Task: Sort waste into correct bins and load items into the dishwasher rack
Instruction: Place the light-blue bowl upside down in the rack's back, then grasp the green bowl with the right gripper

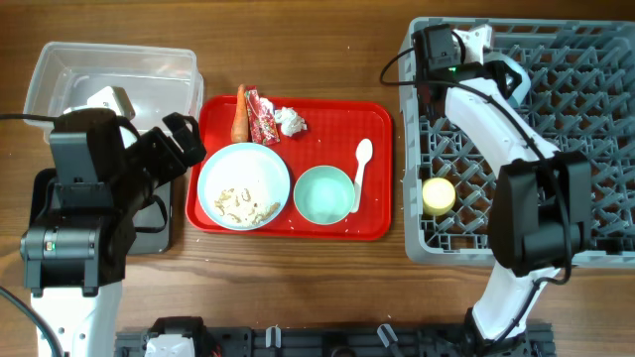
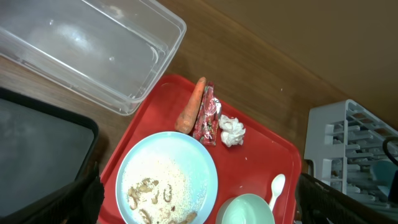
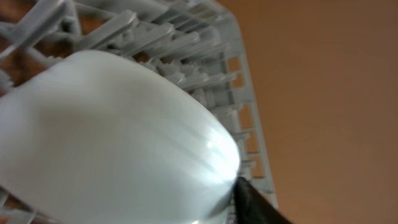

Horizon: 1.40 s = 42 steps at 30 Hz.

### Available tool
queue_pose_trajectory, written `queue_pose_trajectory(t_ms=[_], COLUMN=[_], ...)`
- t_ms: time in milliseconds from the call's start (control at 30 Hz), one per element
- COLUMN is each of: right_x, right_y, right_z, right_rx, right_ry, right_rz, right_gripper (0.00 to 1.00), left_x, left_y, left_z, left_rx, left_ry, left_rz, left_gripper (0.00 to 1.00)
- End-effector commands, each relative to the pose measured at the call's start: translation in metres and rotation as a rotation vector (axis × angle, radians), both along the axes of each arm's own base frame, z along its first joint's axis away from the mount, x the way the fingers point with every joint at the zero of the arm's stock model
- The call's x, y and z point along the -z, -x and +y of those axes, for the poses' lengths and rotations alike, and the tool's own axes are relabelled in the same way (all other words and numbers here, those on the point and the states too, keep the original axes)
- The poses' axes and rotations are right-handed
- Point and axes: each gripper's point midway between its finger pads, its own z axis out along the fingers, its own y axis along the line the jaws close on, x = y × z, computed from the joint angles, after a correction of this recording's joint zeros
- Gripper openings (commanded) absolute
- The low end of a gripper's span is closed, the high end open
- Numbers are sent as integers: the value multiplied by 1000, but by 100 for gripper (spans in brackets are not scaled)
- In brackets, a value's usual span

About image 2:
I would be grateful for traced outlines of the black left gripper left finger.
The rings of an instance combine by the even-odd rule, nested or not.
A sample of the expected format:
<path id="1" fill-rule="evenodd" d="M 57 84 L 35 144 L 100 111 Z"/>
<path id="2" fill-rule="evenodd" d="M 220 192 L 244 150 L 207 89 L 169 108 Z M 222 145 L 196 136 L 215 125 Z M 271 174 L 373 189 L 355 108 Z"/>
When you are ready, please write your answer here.
<path id="1" fill-rule="evenodd" d="M 104 201 L 98 165 L 86 176 L 1 218 L 1 224 L 96 223 Z"/>

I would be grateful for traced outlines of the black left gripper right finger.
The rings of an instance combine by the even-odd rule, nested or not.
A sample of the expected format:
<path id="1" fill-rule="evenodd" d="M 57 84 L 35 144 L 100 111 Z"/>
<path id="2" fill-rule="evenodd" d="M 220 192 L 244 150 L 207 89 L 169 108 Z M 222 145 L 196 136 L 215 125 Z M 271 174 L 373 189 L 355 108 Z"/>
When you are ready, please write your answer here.
<path id="1" fill-rule="evenodd" d="M 303 224 L 397 224 L 308 174 L 301 174 L 295 190 Z"/>

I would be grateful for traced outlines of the mint green bowl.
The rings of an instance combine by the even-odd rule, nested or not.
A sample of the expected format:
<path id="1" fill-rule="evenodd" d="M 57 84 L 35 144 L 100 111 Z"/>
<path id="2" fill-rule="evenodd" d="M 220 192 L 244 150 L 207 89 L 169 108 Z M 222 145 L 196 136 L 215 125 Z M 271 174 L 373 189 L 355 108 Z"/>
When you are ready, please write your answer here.
<path id="1" fill-rule="evenodd" d="M 268 203 L 258 195 L 243 194 L 225 201 L 218 210 L 216 224 L 275 224 Z"/>

